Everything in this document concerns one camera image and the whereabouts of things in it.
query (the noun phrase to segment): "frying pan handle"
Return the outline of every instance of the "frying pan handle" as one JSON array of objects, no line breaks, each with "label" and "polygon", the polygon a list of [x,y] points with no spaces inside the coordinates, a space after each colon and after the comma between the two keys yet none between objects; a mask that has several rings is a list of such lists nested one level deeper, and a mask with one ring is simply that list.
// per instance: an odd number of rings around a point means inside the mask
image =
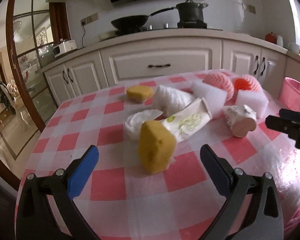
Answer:
[{"label": "frying pan handle", "polygon": [[150,16],[153,16],[153,15],[156,15],[156,14],[158,14],[158,13],[161,13],[161,12],[170,11],[170,10],[174,10],[174,9],[175,9],[175,7],[161,9],[161,10],[159,10],[159,11],[156,11],[156,12],[150,14],[149,17],[150,17]]}]

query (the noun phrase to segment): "pink mesh scrubber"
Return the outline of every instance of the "pink mesh scrubber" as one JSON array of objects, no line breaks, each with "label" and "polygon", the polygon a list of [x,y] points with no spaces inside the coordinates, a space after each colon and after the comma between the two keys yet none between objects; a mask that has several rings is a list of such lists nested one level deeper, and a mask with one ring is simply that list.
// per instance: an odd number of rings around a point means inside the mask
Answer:
[{"label": "pink mesh scrubber", "polygon": [[262,90],[262,87],[255,77],[246,74],[234,80],[234,89],[259,92]]},{"label": "pink mesh scrubber", "polygon": [[202,82],[226,91],[228,93],[226,101],[229,101],[233,97],[234,85],[231,79],[221,72],[207,74]]}]

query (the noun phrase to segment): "drawer handle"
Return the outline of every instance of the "drawer handle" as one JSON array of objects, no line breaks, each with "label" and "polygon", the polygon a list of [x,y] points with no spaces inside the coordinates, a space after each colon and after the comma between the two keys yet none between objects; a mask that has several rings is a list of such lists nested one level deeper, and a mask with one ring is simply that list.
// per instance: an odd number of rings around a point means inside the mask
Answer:
[{"label": "drawer handle", "polygon": [[69,71],[70,71],[70,69],[68,68],[68,78],[70,79],[71,83],[73,83],[73,79],[70,77]]},{"label": "drawer handle", "polygon": [[266,58],[265,58],[265,57],[263,57],[262,63],[263,63],[265,66],[264,66],[264,68],[263,68],[263,71],[261,72],[261,76],[263,76],[263,73],[264,73],[264,71],[266,70]]},{"label": "drawer handle", "polygon": [[258,55],[256,55],[256,62],[257,62],[257,69],[254,72],[255,75],[257,74],[257,71],[258,71],[258,68],[259,68],[259,56]]},{"label": "drawer handle", "polygon": [[171,67],[171,64],[165,64],[165,65],[149,65],[148,68],[153,68],[153,67]]},{"label": "drawer handle", "polygon": [[63,70],[62,73],[63,73],[63,79],[64,79],[64,81],[66,81],[66,83],[69,85],[69,82],[65,79],[65,71]]}]

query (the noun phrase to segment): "table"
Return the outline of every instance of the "table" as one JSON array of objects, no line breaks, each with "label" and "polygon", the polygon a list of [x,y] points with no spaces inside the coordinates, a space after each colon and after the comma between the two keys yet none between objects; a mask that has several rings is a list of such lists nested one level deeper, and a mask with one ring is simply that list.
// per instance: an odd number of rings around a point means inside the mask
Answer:
[{"label": "table", "polygon": [[[102,239],[198,239],[225,201],[200,161],[201,146],[209,144],[219,157],[247,174],[273,174],[287,223],[300,204],[300,150],[287,135],[267,129],[264,118],[245,138],[234,138],[224,118],[213,120],[177,145],[175,162],[166,171],[150,176],[140,165],[138,143],[128,139],[123,121],[151,108],[151,99],[132,103],[126,99],[126,87],[141,84],[155,89],[163,84],[189,90],[192,82],[206,73],[127,81],[65,101],[29,158],[17,203],[27,174],[34,172],[40,177],[65,169],[93,144],[99,149],[99,162],[74,202]],[[278,114],[282,107],[267,96],[270,102],[265,117]],[[55,203],[50,204],[55,211]],[[61,230],[69,233],[60,214],[54,213]]]}]

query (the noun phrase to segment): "screw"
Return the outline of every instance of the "screw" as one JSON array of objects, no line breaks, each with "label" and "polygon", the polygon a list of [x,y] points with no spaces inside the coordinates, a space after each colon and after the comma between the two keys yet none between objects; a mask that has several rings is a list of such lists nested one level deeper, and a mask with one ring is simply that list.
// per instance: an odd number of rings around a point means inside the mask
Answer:
[{"label": "screw", "polygon": [[57,176],[62,176],[64,173],[65,173],[65,170],[64,170],[64,169],[57,169],[57,170],[56,170],[56,175],[57,175]]},{"label": "screw", "polygon": [[27,179],[33,179],[33,178],[34,178],[34,174],[33,173],[28,174]]},{"label": "screw", "polygon": [[272,174],[269,173],[269,172],[266,172],[265,176],[266,176],[267,179],[272,179]]},{"label": "screw", "polygon": [[241,170],[240,168],[235,168],[234,169],[235,174],[241,176],[243,174],[243,170]]}]

